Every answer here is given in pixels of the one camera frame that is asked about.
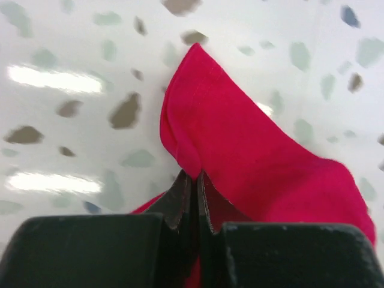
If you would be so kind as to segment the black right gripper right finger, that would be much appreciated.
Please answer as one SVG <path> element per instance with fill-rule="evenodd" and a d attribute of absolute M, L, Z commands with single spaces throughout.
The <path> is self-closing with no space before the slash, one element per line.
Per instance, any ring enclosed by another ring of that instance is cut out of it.
<path fill-rule="evenodd" d="M 369 240 L 341 224 L 253 222 L 201 173 L 197 179 L 203 287 L 382 287 Z"/>

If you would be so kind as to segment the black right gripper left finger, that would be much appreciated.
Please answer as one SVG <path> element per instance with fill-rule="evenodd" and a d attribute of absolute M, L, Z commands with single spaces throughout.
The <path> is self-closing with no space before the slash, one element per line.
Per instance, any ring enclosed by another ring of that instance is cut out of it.
<path fill-rule="evenodd" d="M 2 287 L 182 287 L 192 266 L 192 183 L 180 172 L 139 214 L 35 217 L 1 259 Z"/>

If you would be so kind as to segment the pink red t-shirt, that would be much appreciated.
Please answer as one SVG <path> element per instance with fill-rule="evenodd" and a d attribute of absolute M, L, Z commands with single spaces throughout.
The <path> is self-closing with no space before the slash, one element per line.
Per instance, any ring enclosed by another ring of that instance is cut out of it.
<path fill-rule="evenodd" d="M 207 173 L 253 221 L 350 224 L 376 242 L 348 168 L 290 138 L 199 44 L 190 47 L 167 87 L 160 139 L 189 176 Z"/>

